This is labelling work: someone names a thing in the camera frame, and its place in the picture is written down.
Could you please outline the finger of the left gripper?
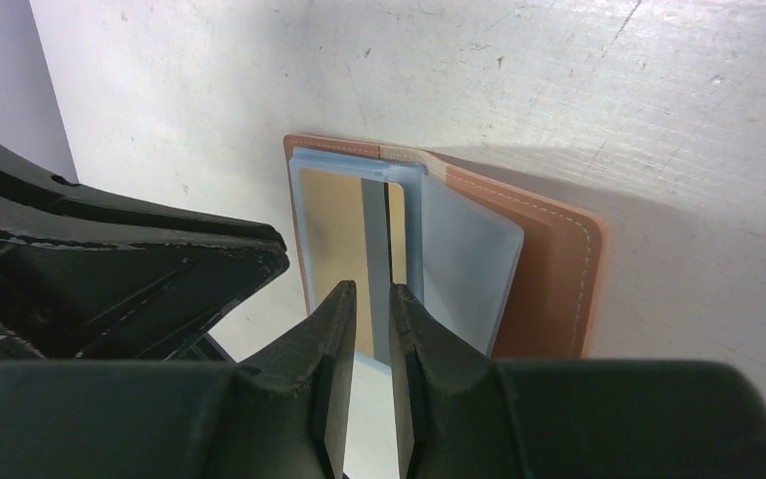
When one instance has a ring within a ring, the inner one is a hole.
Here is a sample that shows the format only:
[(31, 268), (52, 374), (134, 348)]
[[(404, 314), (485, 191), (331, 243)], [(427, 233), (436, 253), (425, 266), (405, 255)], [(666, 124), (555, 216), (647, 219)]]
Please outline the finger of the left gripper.
[(288, 265), (269, 225), (73, 183), (0, 145), (0, 360), (226, 361), (210, 330)]

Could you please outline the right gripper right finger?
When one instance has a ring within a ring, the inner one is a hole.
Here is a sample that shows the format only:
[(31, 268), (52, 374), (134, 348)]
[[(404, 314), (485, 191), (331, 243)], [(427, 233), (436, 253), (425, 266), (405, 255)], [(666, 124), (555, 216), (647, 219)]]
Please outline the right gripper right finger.
[(766, 404), (727, 364), (492, 359), (389, 301), (404, 478), (766, 478)]

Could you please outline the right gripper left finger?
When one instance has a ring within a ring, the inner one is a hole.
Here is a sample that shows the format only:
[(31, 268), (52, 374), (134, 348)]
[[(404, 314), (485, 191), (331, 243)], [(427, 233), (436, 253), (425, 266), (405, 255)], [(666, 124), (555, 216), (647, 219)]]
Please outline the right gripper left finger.
[(0, 478), (338, 478), (357, 291), (241, 363), (0, 361)]

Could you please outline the brown leather card holder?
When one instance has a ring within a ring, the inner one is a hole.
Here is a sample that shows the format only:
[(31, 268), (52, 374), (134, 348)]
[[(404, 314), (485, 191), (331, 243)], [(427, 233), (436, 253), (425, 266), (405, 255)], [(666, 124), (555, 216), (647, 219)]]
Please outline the brown leather card holder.
[(301, 169), (403, 187), (404, 284), (475, 349), (505, 358), (584, 356), (606, 236), (592, 214), (428, 150), (301, 134), (286, 135), (283, 148), (308, 308)]

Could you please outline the gold credit card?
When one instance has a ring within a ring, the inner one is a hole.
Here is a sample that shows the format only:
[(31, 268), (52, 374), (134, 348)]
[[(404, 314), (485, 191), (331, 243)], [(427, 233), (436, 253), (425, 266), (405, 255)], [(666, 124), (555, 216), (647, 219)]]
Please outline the gold credit card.
[(407, 281), (402, 186), (312, 169), (299, 171), (307, 303), (342, 280), (356, 287), (356, 350), (390, 363), (389, 289)]

